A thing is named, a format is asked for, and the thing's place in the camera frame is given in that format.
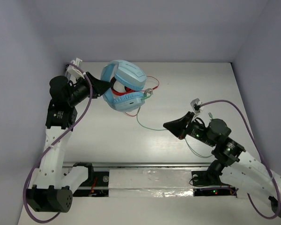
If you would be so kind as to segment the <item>light blue headphones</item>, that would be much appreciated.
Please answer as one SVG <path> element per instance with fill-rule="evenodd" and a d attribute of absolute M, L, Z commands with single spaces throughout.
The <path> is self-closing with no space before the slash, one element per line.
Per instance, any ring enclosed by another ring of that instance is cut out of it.
<path fill-rule="evenodd" d="M 142 90 L 147 76 L 137 65 L 126 60 L 113 60 L 103 68 L 101 80 L 111 83 L 103 98 L 113 110 L 131 112 L 145 103 Z"/>

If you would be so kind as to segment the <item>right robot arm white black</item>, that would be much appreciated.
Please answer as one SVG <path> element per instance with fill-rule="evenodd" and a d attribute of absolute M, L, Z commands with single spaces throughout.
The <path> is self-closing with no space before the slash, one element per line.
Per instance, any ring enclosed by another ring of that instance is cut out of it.
<path fill-rule="evenodd" d="M 192 173 L 195 187 L 231 185 L 242 189 L 266 204 L 281 218 L 281 176 L 255 159 L 241 144 L 229 137 L 231 129 L 221 119 L 205 125 L 202 119 L 188 112 L 163 127 L 180 140 L 190 136 L 213 148 L 215 160 L 205 171 Z"/>

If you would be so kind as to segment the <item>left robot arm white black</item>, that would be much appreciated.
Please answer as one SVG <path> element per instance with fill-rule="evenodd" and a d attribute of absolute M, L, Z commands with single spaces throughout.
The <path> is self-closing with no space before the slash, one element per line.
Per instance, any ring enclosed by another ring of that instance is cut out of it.
<path fill-rule="evenodd" d="M 50 80 L 51 100 L 46 118 L 46 139 L 44 151 L 31 169 L 23 189 L 23 202 L 27 212 L 68 212 L 73 194 L 81 184 L 95 181 L 91 163 L 75 163 L 69 173 L 62 172 L 67 143 L 74 127 L 86 112 L 77 115 L 75 108 L 83 100 L 87 107 L 94 98 L 102 96 L 111 83 L 95 78 L 89 72 L 76 82 L 65 76 Z"/>

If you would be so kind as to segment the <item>aluminium rail left side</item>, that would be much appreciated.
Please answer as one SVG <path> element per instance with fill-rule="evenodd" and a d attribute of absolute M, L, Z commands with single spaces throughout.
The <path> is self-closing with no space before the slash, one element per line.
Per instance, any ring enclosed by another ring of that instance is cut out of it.
<path fill-rule="evenodd" d="M 66 67 L 65 67 L 65 76 L 69 76 L 70 77 L 72 70 L 73 70 L 73 66 L 67 64 Z"/>

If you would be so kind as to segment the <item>aluminium rail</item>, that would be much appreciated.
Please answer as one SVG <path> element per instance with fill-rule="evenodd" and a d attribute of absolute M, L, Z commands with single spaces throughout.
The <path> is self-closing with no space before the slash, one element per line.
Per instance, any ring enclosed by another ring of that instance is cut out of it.
<path fill-rule="evenodd" d="M 111 163 L 111 162 L 93 162 L 95 171 L 107 171 L 110 169 L 205 169 L 211 163 Z"/>
<path fill-rule="evenodd" d="M 72 70 L 73 70 L 73 66 L 67 64 L 66 67 L 65 67 L 65 76 L 69 76 L 70 77 Z"/>

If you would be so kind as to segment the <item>aluminium rail front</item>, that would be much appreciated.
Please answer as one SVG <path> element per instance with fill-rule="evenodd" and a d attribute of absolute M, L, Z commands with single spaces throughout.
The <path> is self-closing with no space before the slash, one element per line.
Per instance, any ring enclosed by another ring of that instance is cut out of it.
<path fill-rule="evenodd" d="M 110 169 L 205 169 L 211 163 L 111 163 L 111 162 L 93 162 L 95 171 L 107 171 Z"/>

